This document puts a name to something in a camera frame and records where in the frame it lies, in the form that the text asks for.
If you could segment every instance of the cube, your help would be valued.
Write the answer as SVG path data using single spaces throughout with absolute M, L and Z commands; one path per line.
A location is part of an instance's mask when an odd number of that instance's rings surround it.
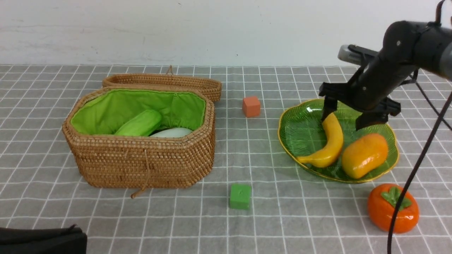
M 257 96 L 243 98 L 242 111 L 247 118 L 260 115 L 260 101 Z
M 234 183 L 231 185 L 229 207 L 231 209 L 248 210 L 250 208 L 251 186 Z

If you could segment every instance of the basket lid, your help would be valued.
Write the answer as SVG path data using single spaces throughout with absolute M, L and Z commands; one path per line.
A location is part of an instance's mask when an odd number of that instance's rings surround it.
M 117 85 L 155 85 L 175 86 L 195 89 L 211 101 L 219 101 L 221 98 L 221 82 L 208 78 L 174 75 L 170 66 L 165 74 L 150 73 L 124 73 L 106 77 L 102 81 L 102 87 Z

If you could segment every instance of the cucumber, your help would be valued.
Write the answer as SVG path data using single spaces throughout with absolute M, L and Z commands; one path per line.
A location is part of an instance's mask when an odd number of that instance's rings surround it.
M 162 122 L 162 115 L 153 109 L 147 109 L 127 123 L 123 124 L 115 135 L 117 136 L 149 136 Z

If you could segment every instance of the plate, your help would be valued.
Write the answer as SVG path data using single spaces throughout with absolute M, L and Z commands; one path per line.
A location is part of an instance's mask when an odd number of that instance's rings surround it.
M 326 145 L 326 135 L 320 118 L 322 115 L 323 99 L 313 99 L 301 103 L 284 111 L 279 119 L 278 139 L 286 153 L 292 157 L 303 169 L 325 179 L 343 183 L 365 183 L 375 180 L 393 169 L 399 161 L 396 135 L 388 124 L 369 126 L 359 131 L 355 130 L 355 120 L 360 112 L 338 102 L 336 115 L 344 133 L 344 150 L 358 138 L 370 134 L 379 133 L 386 138 L 389 152 L 388 158 L 381 166 L 373 169 L 360 179 L 349 177 L 342 170 L 341 158 L 331 166 L 317 168 L 310 164 L 299 163 L 295 157 L 310 155 Z

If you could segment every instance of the persimmon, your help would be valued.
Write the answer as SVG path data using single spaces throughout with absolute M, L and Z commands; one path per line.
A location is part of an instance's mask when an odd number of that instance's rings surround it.
M 370 220 L 382 231 L 389 232 L 395 204 L 400 197 L 402 187 L 384 183 L 375 187 L 367 200 Z M 414 197 L 406 192 L 394 225 L 395 234 L 411 231 L 419 221 L 419 207 Z

